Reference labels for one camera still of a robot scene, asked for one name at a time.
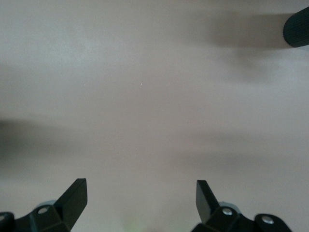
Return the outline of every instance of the silver screw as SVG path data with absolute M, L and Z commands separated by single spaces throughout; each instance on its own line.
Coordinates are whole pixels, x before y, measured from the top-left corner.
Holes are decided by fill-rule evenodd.
M 231 216 L 233 214 L 232 210 L 230 210 L 229 208 L 224 208 L 222 212 L 228 216 Z
M 42 209 L 39 209 L 39 210 L 38 210 L 38 214 L 46 213 L 47 210 L 48 210 L 48 207 L 44 207 L 44 208 L 42 208 Z
M 267 224 L 274 224 L 274 220 L 271 217 L 268 216 L 262 216 L 262 221 Z

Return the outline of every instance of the white table surface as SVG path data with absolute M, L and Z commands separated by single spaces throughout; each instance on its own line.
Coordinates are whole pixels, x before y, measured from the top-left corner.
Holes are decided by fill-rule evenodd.
M 308 229 L 305 0 L 0 1 L 0 211 L 87 178 L 73 232 L 189 232 L 196 180 Z

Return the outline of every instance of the screw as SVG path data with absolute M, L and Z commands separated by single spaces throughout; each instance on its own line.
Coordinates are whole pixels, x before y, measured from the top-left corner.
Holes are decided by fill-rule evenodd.
M 39 210 L 38 210 L 38 214 L 46 213 L 47 210 L 48 210 L 48 207 L 44 207 L 44 208 L 42 208 L 42 209 L 39 209 Z
M 229 208 L 224 208 L 222 212 L 228 216 L 231 216 L 233 214 L 232 210 L 230 210 Z
M 271 217 L 268 216 L 262 216 L 262 221 L 267 224 L 274 224 L 274 220 Z

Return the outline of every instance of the ribbed cylinder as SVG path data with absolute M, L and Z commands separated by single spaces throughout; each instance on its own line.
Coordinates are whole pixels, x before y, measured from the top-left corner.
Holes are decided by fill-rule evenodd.
M 309 7 L 292 15 L 286 21 L 283 37 L 292 47 L 309 45 Z

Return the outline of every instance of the screw head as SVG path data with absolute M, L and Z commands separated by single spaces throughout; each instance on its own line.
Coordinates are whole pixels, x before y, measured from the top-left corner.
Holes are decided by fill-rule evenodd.
M 222 212 L 228 216 L 231 216 L 233 214 L 232 210 L 230 210 L 229 208 L 224 208 Z
M 41 209 L 38 210 L 38 214 L 46 213 L 47 210 L 48 210 L 48 207 L 41 208 Z
M 268 216 L 262 216 L 262 221 L 270 225 L 274 224 L 274 220 Z

